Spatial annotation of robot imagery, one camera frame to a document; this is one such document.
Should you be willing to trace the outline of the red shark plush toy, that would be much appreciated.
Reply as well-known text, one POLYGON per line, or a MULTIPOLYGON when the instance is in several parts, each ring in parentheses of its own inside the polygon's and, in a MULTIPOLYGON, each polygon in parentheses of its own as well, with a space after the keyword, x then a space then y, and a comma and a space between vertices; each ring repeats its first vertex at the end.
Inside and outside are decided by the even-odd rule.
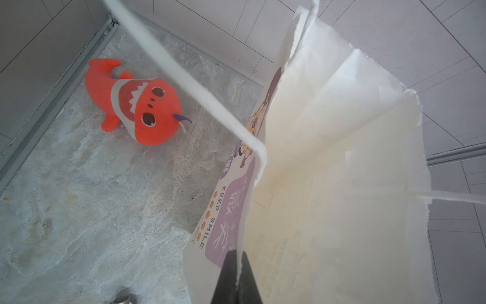
POLYGON ((105 112, 101 125, 105 132, 122 123, 138 143, 157 146, 167 142, 191 119, 182 115, 181 103, 174 88, 157 78, 135 79, 124 72, 114 79, 111 72, 121 61, 93 59, 86 73, 86 89, 92 101, 105 112))

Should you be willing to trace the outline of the small metal fitting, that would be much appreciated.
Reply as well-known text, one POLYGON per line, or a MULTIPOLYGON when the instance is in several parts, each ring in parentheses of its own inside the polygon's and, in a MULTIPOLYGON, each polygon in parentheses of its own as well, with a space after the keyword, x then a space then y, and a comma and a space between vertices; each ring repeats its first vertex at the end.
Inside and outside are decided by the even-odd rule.
POLYGON ((130 294, 117 296, 112 301, 112 304, 132 304, 131 299, 132 298, 130 294))

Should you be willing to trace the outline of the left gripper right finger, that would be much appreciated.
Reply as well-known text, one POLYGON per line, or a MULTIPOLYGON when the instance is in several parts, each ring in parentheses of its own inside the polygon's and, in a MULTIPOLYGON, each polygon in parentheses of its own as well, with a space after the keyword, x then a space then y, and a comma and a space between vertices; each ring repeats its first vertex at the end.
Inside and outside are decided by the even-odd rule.
POLYGON ((263 304, 246 252, 242 253, 242 268, 238 283, 239 304, 263 304))

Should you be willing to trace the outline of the white paper bag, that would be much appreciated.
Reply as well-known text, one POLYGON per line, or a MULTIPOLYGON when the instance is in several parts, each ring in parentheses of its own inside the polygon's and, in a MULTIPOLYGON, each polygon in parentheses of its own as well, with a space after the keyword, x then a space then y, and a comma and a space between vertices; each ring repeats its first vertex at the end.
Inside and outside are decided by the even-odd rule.
POLYGON ((120 1, 143 50, 238 137, 183 252, 192 303, 211 303, 228 251, 246 252, 263 303, 438 303, 434 191, 414 90, 299 7, 247 124, 169 55, 120 1))

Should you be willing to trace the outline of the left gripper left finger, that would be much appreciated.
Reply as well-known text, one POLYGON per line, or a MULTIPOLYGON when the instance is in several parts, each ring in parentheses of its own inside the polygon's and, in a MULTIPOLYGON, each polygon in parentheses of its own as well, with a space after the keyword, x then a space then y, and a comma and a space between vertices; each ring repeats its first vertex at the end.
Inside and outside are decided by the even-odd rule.
POLYGON ((237 304, 237 251, 228 251, 221 268, 211 304, 237 304))

